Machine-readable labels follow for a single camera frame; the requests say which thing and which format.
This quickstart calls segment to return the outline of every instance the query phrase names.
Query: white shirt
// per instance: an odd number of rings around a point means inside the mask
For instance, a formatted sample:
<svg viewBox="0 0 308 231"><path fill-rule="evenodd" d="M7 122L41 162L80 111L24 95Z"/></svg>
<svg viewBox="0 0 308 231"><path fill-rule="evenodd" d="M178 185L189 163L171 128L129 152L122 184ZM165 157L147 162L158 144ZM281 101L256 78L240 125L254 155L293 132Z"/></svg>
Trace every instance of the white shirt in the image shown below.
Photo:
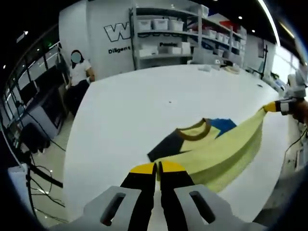
<svg viewBox="0 0 308 231"><path fill-rule="evenodd" d="M88 60L84 60L82 63L76 64L73 69L70 67L70 73L72 78L72 86L76 86L80 81L87 79L86 70L91 68L91 64Z"/></svg>

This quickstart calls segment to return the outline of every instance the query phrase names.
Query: white shelving unit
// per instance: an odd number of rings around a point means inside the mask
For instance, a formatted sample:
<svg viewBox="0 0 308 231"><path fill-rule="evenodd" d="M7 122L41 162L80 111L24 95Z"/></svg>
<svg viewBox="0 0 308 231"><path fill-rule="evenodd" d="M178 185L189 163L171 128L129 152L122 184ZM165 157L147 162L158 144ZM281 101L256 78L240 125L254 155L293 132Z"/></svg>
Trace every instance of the white shelving unit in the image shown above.
<svg viewBox="0 0 308 231"><path fill-rule="evenodd" d="M176 17L181 19L184 22L184 31L170 31L170 30L148 30L148 31L139 31L138 28L138 16L169 16L169 17ZM198 33L188 32L187 30L187 22L188 20L195 19L198 22ZM188 37L195 37L198 38L198 48L202 48L202 40L210 40L218 45L223 45L228 49L229 54L232 53L232 49L237 51L239 54L240 48L235 48L232 46L233 38L237 40L243 39L242 36L238 33L233 32L233 28L227 28L217 22L213 22L208 18L202 17L201 5L198 11L198 14L180 10L176 8L143 8L143 7L136 7L133 6L129 10L129 22L130 22L130 29L131 29L131 45L134 50L133 52L133 59L135 69L140 69L140 62L141 60L146 59L158 59L158 58L183 58L183 57L191 57L191 55L174 55L174 54L158 54L158 55L151 55L147 57L140 57L139 52L135 49L139 47L139 37L138 35L145 35L145 34L178 34L183 35L183 41L187 41ZM218 41L217 39L210 38L206 35L202 34L202 23L205 22L209 26L216 28L220 32L229 33L230 41L228 44Z"/></svg>

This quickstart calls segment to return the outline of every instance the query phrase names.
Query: white table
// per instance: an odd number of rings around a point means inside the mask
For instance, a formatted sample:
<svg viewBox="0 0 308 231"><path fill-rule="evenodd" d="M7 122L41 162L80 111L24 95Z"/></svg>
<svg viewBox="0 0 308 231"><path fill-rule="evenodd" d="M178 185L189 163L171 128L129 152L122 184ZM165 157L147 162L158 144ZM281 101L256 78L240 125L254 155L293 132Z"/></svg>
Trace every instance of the white table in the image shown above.
<svg viewBox="0 0 308 231"><path fill-rule="evenodd" d="M69 219L81 216L84 205L111 185L120 185L134 166L149 162L147 153L175 128L202 117L240 124L277 99L275 90L245 71L203 72L197 65L144 69L92 83L67 145L64 197ZM245 221L258 215L273 191L288 146L287 128L286 116L268 113L258 154L219 193ZM154 209L149 230L157 225L166 229L163 219L161 208Z"/></svg>

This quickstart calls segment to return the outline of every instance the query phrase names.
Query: woman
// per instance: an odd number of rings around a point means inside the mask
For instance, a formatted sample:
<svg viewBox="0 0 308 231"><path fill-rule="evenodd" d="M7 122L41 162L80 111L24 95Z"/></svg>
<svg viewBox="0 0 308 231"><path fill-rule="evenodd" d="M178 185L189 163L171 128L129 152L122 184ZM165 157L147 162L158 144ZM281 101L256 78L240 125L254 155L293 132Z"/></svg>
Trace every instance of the woman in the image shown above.
<svg viewBox="0 0 308 231"><path fill-rule="evenodd" d="M75 117L90 83L95 81L95 76L91 64L83 58L80 51L74 50L72 52L71 61L70 79L66 86L64 103Z"/></svg>

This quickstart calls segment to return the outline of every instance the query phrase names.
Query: white tabletop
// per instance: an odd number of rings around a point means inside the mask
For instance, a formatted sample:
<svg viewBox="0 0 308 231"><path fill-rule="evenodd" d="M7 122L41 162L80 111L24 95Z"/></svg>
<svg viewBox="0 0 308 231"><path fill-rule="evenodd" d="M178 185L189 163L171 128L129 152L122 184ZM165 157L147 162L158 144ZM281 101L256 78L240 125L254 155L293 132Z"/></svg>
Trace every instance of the white tabletop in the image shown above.
<svg viewBox="0 0 308 231"><path fill-rule="evenodd" d="M191 126L202 117L230 118L240 124L277 99L275 90L245 71L203 72L197 65L144 69L92 83L66 149L64 198L69 219L81 216L84 205L111 185L120 185L134 166L148 163L147 154L175 128ZM219 193L245 221L258 215L273 191L288 144L287 128L286 116L268 113L258 154ZM163 219L158 213L161 210L152 214L156 221Z"/></svg>

